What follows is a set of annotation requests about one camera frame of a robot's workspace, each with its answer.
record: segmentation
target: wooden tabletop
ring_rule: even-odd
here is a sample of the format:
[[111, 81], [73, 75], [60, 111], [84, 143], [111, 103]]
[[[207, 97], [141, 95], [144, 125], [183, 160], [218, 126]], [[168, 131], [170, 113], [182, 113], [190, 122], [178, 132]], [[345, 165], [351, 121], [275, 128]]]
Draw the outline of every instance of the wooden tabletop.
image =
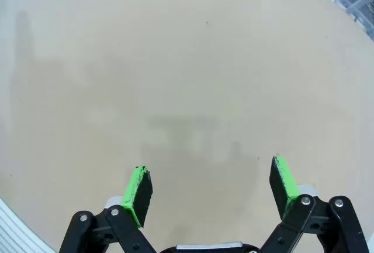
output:
[[0, 194], [55, 249], [140, 164], [157, 251], [260, 247], [273, 155], [323, 200], [350, 197], [371, 235], [374, 44], [330, 0], [7, 3]]

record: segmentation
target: clear plastic bin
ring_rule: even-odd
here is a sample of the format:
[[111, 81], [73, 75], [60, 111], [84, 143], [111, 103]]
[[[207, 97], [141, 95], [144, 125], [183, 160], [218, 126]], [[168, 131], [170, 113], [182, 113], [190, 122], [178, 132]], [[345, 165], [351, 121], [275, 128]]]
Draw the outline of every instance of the clear plastic bin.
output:
[[[335, 0], [335, 3], [343, 10], [347, 10], [351, 6], [349, 0]], [[374, 41], [374, 25], [358, 9], [351, 9], [349, 12], [350, 17], [359, 25], [366, 34]]]

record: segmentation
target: green gripper pad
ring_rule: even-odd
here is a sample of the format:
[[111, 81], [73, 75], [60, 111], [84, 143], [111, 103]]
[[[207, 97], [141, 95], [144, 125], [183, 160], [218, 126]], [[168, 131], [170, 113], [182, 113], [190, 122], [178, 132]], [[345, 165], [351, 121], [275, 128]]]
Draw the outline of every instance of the green gripper pad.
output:
[[151, 176], [145, 166], [136, 167], [121, 201], [121, 206], [143, 227], [153, 193]]
[[269, 181], [280, 218], [282, 219], [290, 204], [300, 195], [299, 187], [285, 158], [273, 157]]

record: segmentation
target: screw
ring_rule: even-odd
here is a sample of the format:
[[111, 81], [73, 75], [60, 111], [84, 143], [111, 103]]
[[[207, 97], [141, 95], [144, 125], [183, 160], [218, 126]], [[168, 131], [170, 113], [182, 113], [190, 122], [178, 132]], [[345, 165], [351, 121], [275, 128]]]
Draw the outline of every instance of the screw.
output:
[[87, 220], [87, 215], [86, 214], [83, 214], [79, 219], [84, 222], [85, 220]]
[[114, 208], [110, 213], [111, 213], [112, 216], [115, 216], [119, 213], [119, 211], [118, 211], [118, 209]]
[[335, 205], [338, 206], [338, 207], [343, 207], [343, 201], [341, 199], [337, 199], [335, 201]]
[[283, 237], [278, 237], [277, 241], [278, 241], [279, 244], [286, 243], [286, 240]]
[[302, 204], [309, 205], [310, 204], [310, 198], [308, 196], [302, 197]]

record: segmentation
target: beige table surface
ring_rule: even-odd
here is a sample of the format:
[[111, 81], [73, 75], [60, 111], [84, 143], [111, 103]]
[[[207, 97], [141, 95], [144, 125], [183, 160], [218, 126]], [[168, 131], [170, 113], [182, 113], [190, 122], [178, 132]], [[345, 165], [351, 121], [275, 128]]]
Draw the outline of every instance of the beige table surface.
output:
[[1, 1], [0, 195], [53, 248], [139, 164], [157, 251], [261, 246], [273, 155], [371, 235], [374, 44], [330, 0]]

